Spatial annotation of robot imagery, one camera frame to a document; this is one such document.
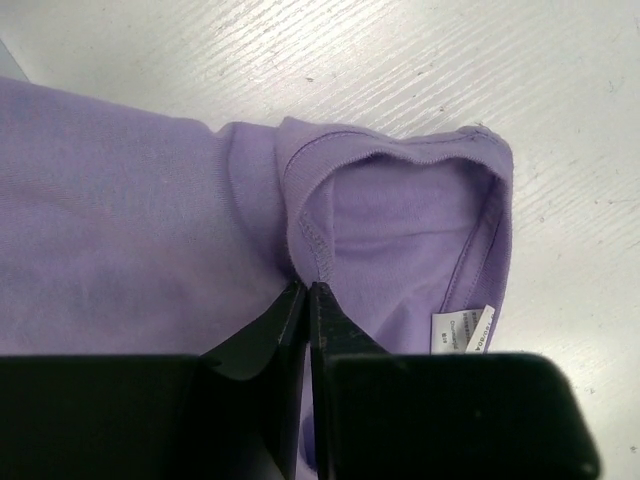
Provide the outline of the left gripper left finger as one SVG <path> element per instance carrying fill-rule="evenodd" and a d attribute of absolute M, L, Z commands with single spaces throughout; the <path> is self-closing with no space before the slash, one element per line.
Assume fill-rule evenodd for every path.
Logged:
<path fill-rule="evenodd" d="M 291 479 L 306 290 L 202 355 L 1 360 L 5 479 Z"/>

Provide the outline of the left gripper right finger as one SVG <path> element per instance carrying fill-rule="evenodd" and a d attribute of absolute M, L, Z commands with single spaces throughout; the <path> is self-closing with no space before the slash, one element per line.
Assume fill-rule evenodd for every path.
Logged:
<path fill-rule="evenodd" d="M 397 355 L 314 284 L 309 320 L 322 479 L 596 479 L 561 370 L 531 354 Z"/>

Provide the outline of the purple t shirt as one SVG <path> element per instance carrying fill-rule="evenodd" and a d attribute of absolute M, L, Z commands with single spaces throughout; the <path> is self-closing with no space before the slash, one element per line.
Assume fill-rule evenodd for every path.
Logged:
<path fill-rule="evenodd" d="M 1 351 L 201 354 L 300 279 L 430 353 L 435 315 L 503 304 L 513 169 L 481 126 L 213 131 L 3 79 Z"/>

